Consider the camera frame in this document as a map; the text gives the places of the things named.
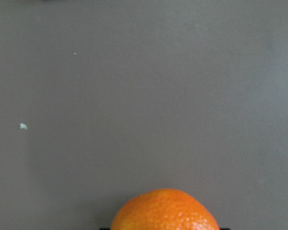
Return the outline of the orange fruit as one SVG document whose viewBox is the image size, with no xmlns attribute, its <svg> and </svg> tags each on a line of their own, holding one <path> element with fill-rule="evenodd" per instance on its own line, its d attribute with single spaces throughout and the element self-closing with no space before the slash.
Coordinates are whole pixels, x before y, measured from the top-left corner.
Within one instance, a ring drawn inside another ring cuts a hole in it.
<svg viewBox="0 0 288 230">
<path fill-rule="evenodd" d="M 111 230 L 218 230 L 214 216 L 194 197 L 177 189 L 138 195 L 116 213 Z"/>
</svg>

